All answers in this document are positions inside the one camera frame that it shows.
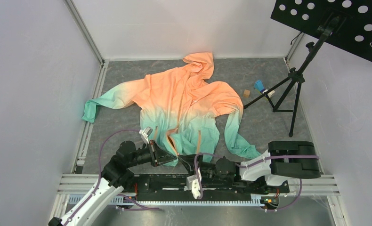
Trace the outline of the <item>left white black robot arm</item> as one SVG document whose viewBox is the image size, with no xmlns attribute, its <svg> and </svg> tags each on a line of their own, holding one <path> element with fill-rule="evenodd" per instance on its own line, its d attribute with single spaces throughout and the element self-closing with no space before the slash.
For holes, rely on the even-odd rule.
<svg viewBox="0 0 372 226">
<path fill-rule="evenodd" d="M 176 155 L 161 149 L 150 140 L 139 149 L 132 141 L 124 141 L 104 166 L 92 188 L 62 217 L 53 217 L 49 226 L 90 226 L 118 194 L 130 191 L 135 184 L 131 167 L 150 163 L 153 167 L 176 160 Z"/>
</svg>

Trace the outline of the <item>orange and mint hooded jacket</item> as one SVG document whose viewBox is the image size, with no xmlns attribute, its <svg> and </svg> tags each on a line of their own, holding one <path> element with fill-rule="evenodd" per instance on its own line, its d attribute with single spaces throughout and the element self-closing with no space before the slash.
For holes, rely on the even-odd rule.
<svg viewBox="0 0 372 226">
<path fill-rule="evenodd" d="M 219 140 L 216 118 L 227 115 L 228 151 L 246 159 L 258 157 L 256 147 L 238 132 L 243 116 L 239 95 L 226 82 L 208 82 L 214 72 L 213 54 L 193 53 L 183 60 L 182 67 L 120 83 L 88 100 L 82 119 L 93 123 L 99 106 L 122 109 L 136 104 L 140 127 L 152 129 L 149 139 L 160 148 L 176 157 L 202 152 L 203 160 L 210 162 Z"/>
</svg>

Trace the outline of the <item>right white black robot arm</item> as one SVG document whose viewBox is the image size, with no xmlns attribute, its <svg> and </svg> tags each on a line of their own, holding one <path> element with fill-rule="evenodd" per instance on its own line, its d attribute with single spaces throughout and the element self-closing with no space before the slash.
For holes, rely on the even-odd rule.
<svg viewBox="0 0 372 226">
<path fill-rule="evenodd" d="M 223 187 L 238 182 L 258 182 L 264 192 L 271 192 L 290 178 L 315 179 L 321 176 L 319 157 L 308 141 L 272 141 L 255 159 L 236 163 L 217 156 L 215 163 L 204 162 L 209 153 L 180 156 L 179 161 L 190 172 L 188 190 Z"/>
</svg>

